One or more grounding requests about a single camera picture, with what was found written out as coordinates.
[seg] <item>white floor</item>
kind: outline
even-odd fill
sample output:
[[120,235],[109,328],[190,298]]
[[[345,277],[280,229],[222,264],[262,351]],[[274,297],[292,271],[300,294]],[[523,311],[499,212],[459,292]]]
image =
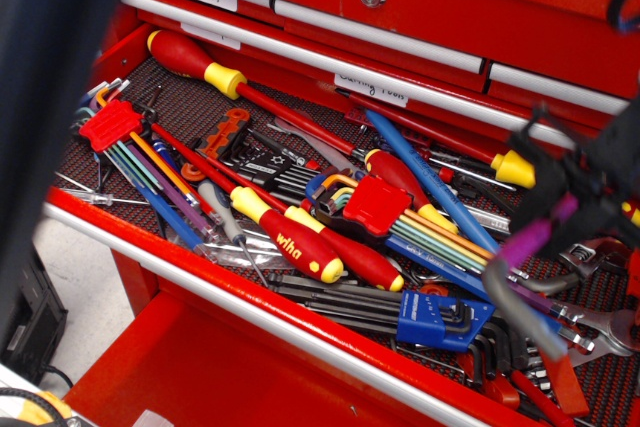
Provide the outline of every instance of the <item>white floor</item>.
[[[133,320],[109,248],[53,219],[38,226],[34,243],[64,307],[67,327],[51,365],[73,382]],[[67,385],[46,374],[40,387],[59,397]]]

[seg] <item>red tool chest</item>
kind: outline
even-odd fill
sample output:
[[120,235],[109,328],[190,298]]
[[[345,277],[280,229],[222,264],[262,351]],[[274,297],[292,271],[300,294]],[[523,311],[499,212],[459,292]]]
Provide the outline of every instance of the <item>red tool chest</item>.
[[[130,77],[140,95],[167,85],[175,76],[149,60],[146,42],[158,28],[175,30],[350,141],[359,141],[358,128],[343,114],[353,104],[336,86],[481,138],[495,152],[505,151],[536,101],[595,137],[636,95],[640,37],[607,25],[608,0],[375,2],[121,0],[93,83]],[[230,104],[197,81],[178,82],[187,87],[162,93],[161,123],[168,119],[187,141]],[[551,149],[571,146],[548,125],[533,136]],[[66,168],[85,172],[86,155],[74,147]],[[67,396],[100,425],[131,425],[147,408],[175,425],[539,425],[447,368],[394,352],[169,244],[144,229],[150,213],[105,212],[59,191],[47,213],[112,247],[138,315]],[[624,281],[602,282],[591,286],[598,294],[570,300],[605,310],[633,302]],[[579,375],[590,395],[584,425],[636,425],[636,357],[608,356]],[[615,383],[615,395],[594,385],[598,375]]]

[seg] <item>textured mat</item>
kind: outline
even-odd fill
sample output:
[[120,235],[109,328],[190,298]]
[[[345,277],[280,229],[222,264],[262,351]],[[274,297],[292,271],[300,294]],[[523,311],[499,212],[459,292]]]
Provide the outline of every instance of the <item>textured mat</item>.
[[[177,77],[160,67],[152,59],[143,63],[130,76],[129,80],[131,80],[131,86],[126,89],[123,99],[139,101],[144,104],[151,98],[154,89],[158,85],[162,86],[162,93],[155,105],[158,122],[187,144],[191,143],[193,139],[210,133],[221,116],[231,108],[243,108],[250,112],[253,127],[271,134],[275,140],[285,143],[303,154],[312,154],[310,147],[297,137],[285,136],[269,129],[267,124],[272,121],[273,117],[266,111],[243,99],[231,101],[203,82]],[[318,123],[356,146],[361,148],[374,146],[372,143],[373,133],[370,130],[363,131],[358,125],[345,122],[342,113],[319,107],[261,85],[252,85],[293,109],[308,112]],[[318,156],[314,156],[314,158],[322,167],[327,166],[324,159]],[[98,163],[94,160],[94,155],[85,142],[78,140],[69,142],[65,161],[59,170],[90,188],[96,188],[98,185]],[[74,188],[73,185],[62,179],[57,179],[56,185]],[[117,171],[114,171],[105,182],[104,191],[120,199],[143,200]],[[517,202],[519,195],[511,195],[510,199]],[[485,210],[501,213],[493,203],[484,198],[469,203]],[[114,204],[104,208],[136,226],[155,234],[160,233],[158,219],[152,209],[148,207]],[[401,261],[401,264],[405,268],[407,267],[407,262]],[[254,282],[259,282],[257,276],[250,269],[232,270]],[[523,267],[523,270],[537,278],[550,277],[563,272],[560,264],[539,259],[531,259]],[[562,294],[561,298],[602,311],[620,308],[635,309],[636,301],[625,297],[625,288],[625,277],[598,272],[589,282]],[[592,337],[596,335],[592,331],[584,332]],[[390,348],[394,347],[388,338],[372,338]],[[456,381],[463,382],[463,377],[457,370],[446,367],[454,365],[455,357],[450,353],[430,351],[414,354],[405,352],[404,348],[407,346],[400,347],[398,352],[401,355],[406,355],[417,363],[433,368]],[[578,367],[576,369],[578,378],[591,405],[591,415],[582,419],[581,425],[626,426],[639,368],[638,355],[629,358],[609,355]]]

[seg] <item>metal wrench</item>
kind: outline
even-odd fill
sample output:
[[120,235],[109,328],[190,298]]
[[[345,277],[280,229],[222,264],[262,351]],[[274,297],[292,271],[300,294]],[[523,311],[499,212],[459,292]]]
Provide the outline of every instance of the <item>metal wrench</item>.
[[559,260],[586,280],[600,268],[624,274],[630,255],[631,250],[621,242],[602,237],[572,245],[559,255]]
[[568,314],[565,318],[575,319],[575,323],[600,332],[600,335],[593,340],[595,347],[590,354],[582,354],[576,349],[572,349],[569,353],[574,367],[606,354],[628,357],[633,352],[640,352],[640,342],[631,335],[631,328],[635,325],[635,311],[599,312],[573,304],[560,303],[559,305]]

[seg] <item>blue hex key holder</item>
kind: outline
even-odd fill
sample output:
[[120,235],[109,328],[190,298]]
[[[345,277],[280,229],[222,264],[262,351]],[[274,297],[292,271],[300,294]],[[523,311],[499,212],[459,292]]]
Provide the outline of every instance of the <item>blue hex key holder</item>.
[[[452,322],[447,317],[454,312],[468,318]],[[396,340],[427,347],[466,352],[480,333],[495,307],[485,302],[458,300],[453,297],[405,292],[400,304]]]

